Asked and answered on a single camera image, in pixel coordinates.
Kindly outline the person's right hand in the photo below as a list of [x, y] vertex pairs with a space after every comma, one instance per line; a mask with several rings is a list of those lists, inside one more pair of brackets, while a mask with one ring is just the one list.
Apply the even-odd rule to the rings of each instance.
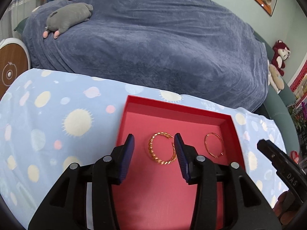
[[281, 229], [304, 229], [305, 205], [296, 202], [292, 192], [283, 192], [277, 199], [273, 211], [281, 223]]

